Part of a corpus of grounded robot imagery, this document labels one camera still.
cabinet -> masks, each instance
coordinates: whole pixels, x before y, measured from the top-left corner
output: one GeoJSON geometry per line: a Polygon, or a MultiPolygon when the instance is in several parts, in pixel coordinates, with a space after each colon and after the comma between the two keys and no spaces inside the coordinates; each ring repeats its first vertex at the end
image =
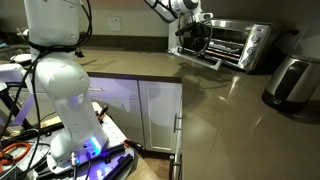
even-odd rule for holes
{"type": "Polygon", "coordinates": [[[182,85],[139,81],[139,89],[146,149],[175,154],[175,116],[181,112],[182,85]]]}
{"type": "MultiPolygon", "coordinates": [[[[20,93],[19,100],[18,100],[19,104],[24,105],[24,103],[28,100],[29,96],[30,96],[30,93],[28,91],[22,91],[20,93]]],[[[42,92],[37,93],[37,100],[38,100],[39,110],[40,110],[40,119],[56,111],[53,103],[49,100],[49,97],[47,96],[46,93],[42,93],[42,92]]],[[[48,116],[46,119],[50,119],[54,116],[57,116],[57,114],[48,116]]],[[[37,110],[34,104],[32,105],[26,118],[30,122],[30,124],[38,123],[37,110]]]]}
{"type": "Polygon", "coordinates": [[[173,156],[173,162],[170,163],[172,168],[172,179],[180,180],[182,178],[182,101],[180,103],[180,111],[176,116],[176,132],[177,132],[177,145],[176,145],[176,152],[173,156]]]}
{"type": "Polygon", "coordinates": [[[144,145],[138,82],[136,80],[90,78],[90,96],[107,104],[119,129],[131,140],[144,145]]]}

toaster oven control knob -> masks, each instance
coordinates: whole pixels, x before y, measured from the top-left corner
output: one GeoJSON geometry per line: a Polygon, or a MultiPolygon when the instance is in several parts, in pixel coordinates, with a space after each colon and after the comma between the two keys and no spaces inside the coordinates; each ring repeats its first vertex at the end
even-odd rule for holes
{"type": "Polygon", "coordinates": [[[261,38],[259,36],[255,35],[255,36],[252,36],[251,41],[254,42],[254,43],[257,43],[257,42],[260,41],[260,39],[261,38]]]}
{"type": "Polygon", "coordinates": [[[245,59],[245,60],[242,61],[242,64],[243,64],[244,67],[249,66],[250,63],[251,63],[250,59],[245,59]]]}
{"type": "Polygon", "coordinates": [[[249,49],[247,50],[247,53],[248,53],[249,55],[253,55],[254,52],[255,52],[254,48],[249,48],[249,49]]]}

cabinet handle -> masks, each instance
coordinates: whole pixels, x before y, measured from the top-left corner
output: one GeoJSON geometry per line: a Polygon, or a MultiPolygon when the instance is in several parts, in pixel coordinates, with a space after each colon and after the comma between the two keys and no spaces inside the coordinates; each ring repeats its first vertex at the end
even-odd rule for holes
{"type": "Polygon", "coordinates": [[[181,128],[177,128],[177,120],[182,119],[182,117],[179,117],[177,114],[174,115],[174,127],[173,127],[173,133],[176,133],[177,130],[181,130],[181,128]]]}
{"type": "Polygon", "coordinates": [[[170,165],[169,165],[169,180],[172,180],[172,175],[173,175],[173,167],[178,166],[181,168],[181,162],[174,162],[174,156],[171,155],[170,157],[170,165]]]}
{"type": "Polygon", "coordinates": [[[89,91],[99,91],[99,92],[102,92],[103,89],[102,89],[102,87],[100,87],[100,88],[89,87],[89,91]]]}

stainless steel toaster oven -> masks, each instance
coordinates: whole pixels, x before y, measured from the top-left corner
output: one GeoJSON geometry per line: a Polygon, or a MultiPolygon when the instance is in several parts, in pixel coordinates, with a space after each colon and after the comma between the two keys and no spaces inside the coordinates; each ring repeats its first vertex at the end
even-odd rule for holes
{"type": "Polygon", "coordinates": [[[193,43],[190,48],[178,47],[175,54],[196,54],[198,58],[187,59],[213,69],[218,69],[223,63],[250,72],[267,57],[274,40],[271,35],[273,25],[268,23],[211,19],[201,26],[203,32],[210,32],[210,35],[191,34],[193,43]]]}

wall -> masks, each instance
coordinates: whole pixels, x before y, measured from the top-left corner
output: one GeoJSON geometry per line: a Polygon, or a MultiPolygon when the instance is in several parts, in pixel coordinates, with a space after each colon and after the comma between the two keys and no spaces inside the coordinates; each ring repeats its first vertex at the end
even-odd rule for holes
{"type": "Polygon", "coordinates": [[[305,33],[295,50],[295,54],[302,54],[320,59],[320,18],[303,24],[305,33]]]}
{"type": "MultiPolygon", "coordinates": [[[[94,34],[165,37],[168,25],[143,0],[91,0],[94,34]],[[120,17],[122,32],[109,32],[107,17],[120,17]]],[[[217,17],[269,22],[303,23],[320,17],[319,0],[202,0],[202,8],[217,17]]],[[[4,29],[26,27],[23,0],[0,0],[0,19],[4,29]]],[[[82,13],[81,29],[87,21],[82,13]]]]}
{"type": "MultiPolygon", "coordinates": [[[[168,25],[150,10],[143,0],[91,0],[93,9],[93,34],[123,36],[166,37],[168,25]],[[120,17],[121,32],[108,30],[107,17],[120,17]]],[[[16,27],[27,27],[23,0],[0,0],[2,29],[15,32],[16,27]]],[[[80,14],[80,29],[86,30],[87,19],[80,14]]]]}

